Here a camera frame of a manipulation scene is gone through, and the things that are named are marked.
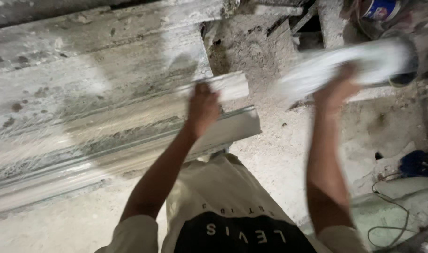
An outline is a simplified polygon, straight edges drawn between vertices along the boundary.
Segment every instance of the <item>white cloth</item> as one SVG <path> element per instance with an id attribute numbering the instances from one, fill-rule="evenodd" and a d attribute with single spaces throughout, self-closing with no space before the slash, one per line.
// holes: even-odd
<path id="1" fill-rule="evenodd" d="M 167 197 L 170 252 L 366 253 L 357 231 L 335 226 L 306 236 L 231 154 L 183 165 Z M 122 221 L 96 253 L 158 252 L 158 225 L 137 215 Z"/>

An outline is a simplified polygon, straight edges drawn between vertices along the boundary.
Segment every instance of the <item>paint bucket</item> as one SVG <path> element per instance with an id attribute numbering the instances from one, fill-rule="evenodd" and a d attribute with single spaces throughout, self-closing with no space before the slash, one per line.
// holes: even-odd
<path id="1" fill-rule="evenodd" d="M 400 6 L 400 0 L 365 0 L 360 8 L 361 17 L 389 21 L 398 13 Z"/>

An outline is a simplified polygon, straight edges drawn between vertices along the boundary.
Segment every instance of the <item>black wire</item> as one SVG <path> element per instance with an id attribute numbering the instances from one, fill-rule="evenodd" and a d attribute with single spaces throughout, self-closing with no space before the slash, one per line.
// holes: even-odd
<path id="1" fill-rule="evenodd" d="M 398 174 L 403 174 L 402 172 L 397 172 L 397 173 L 393 173 L 393 174 L 390 174 L 390 175 L 387 175 L 387 176 L 385 176 L 385 177 L 383 177 L 382 178 L 382 180 L 379 180 L 379 181 L 376 181 L 373 185 L 372 185 L 372 192 L 376 195 L 376 196 L 378 196 L 379 198 L 381 198 L 381 199 L 383 199 L 384 201 L 386 201 L 386 202 L 388 202 L 388 203 L 391 203 L 391 204 L 394 204 L 394 205 L 396 205 L 396 206 L 398 206 L 398 207 L 400 207 L 401 209 L 403 209 L 405 212 L 406 212 L 406 219 L 405 219 L 405 224 L 403 225 L 403 227 L 390 227 L 390 226 L 375 226 L 375 227 L 372 227 L 372 228 L 370 228 L 369 229 L 369 231 L 367 232 L 367 239 L 369 240 L 369 242 L 373 245 L 373 246 L 375 246 L 375 247 L 380 247 L 380 248 L 390 248 L 390 247 L 392 247 L 401 237 L 402 237 L 402 235 L 403 235 L 403 233 L 405 232 L 405 231 L 409 231 L 409 232 L 413 232 L 413 233 L 417 233 L 416 231 L 412 231 L 412 230 L 409 230 L 407 227 L 408 227 L 408 219 L 409 219 L 409 211 L 406 209 L 406 208 L 404 208 L 402 205 L 400 205 L 400 204 L 398 204 L 398 203 L 396 203 L 396 202 L 394 202 L 394 201 L 392 201 L 392 200 L 390 200 L 390 199 L 388 199 L 389 197 L 388 196 L 386 196 L 386 195 L 384 195 L 384 194 L 381 194 L 381 193 L 379 193 L 379 192 L 377 192 L 375 189 L 374 189 L 374 186 L 377 184 L 377 183 L 379 183 L 379 182 L 381 182 L 381 181 L 383 181 L 384 179 L 386 179 L 387 177 L 389 177 L 389 176 L 392 176 L 392 175 L 398 175 Z M 376 245 L 375 243 L 373 243 L 371 240 L 370 240 L 370 232 L 371 231 L 373 231 L 373 230 L 375 230 L 375 229 L 378 229 L 378 228 L 382 228 L 382 229 L 398 229 L 398 230 L 401 230 L 400 231 L 400 234 L 398 234 L 398 236 L 389 244 L 389 245 L 387 245 L 387 246 L 381 246 L 381 245 Z"/>

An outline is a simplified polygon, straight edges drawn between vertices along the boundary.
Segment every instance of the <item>concrete floor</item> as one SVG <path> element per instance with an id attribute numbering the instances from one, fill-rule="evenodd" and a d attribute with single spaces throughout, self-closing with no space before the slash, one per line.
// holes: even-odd
<path id="1" fill-rule="evenodd" d="M 313 108 L 286 111 L 268 96 L 269 86 L 279 77 L 272 42 L 265 39 L 272 22 L 250 16 L 222 21 L 219 30 L 210 35 L 211 40 L 221 39 L 221 43 L 214 48 L 206 45 L 214 74 L 244 70 L 249 80 L 249 97 L 225 104 L 225 110 L 255 104 L 261 118 L 262 134 L 234 143 L 230 152 L 301 225 L 308 221 L 304 170 Z M 370 192 L 378 174 L 391 173 L 405 153 L 428 150 L 421 116 L 414 86 L 396 96 L 354 102 L 343 108 L 340 155 L 352 195 Z M 375 160 L 377 151 L 384 159 Z M 95 251 L 110 242 L 137 181 L 116 181 L 110 187 L 0 220 L 0 253 Z M 166 232 L 163 210 L 158 224 L 161 244 Z"/>

